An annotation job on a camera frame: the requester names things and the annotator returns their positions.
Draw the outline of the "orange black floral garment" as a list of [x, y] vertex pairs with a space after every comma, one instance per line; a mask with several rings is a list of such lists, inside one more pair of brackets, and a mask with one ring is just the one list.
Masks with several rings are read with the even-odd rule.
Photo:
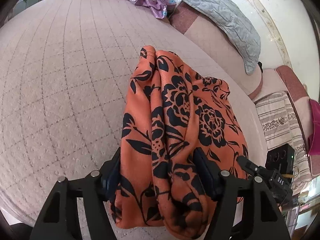
[[228, 101], [228, 84], [203, 77], [178, 55], [145, 46], [130, 79], [120, 143], [120, 182], [111, 199], [117, 227], [165, 226], [200, 237], [215, 203], [193, 163], [199, 150], [238, 178], [247, 143]]

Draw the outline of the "magenta cloth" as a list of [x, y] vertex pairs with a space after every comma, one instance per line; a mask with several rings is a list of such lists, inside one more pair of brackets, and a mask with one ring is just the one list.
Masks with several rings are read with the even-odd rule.
[[320, 106], [313, 99], [309, 100], [312, 113], [313, 133], [308, 137], [309, 155], [319, 155], [320, 152]]

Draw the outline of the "striped floral pillow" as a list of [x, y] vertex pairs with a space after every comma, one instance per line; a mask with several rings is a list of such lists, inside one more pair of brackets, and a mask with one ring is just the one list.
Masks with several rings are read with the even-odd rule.
[[298, 118], [285, 92], [268, 95], [256, 103], [267, 148], [273, 150], [289, 144], [295, 150], [293, 161], [293, 194], [300, 193], [311, 181], [311, 172]]

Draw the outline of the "grey quilted pillow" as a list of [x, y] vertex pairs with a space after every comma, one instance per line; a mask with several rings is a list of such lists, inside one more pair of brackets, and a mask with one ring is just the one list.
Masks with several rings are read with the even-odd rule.
[[232, 0], [182, 0], [210, 18], [228, 37], [244, 61], [245, 72], [258, 65], [261, 40], [251, 21]]

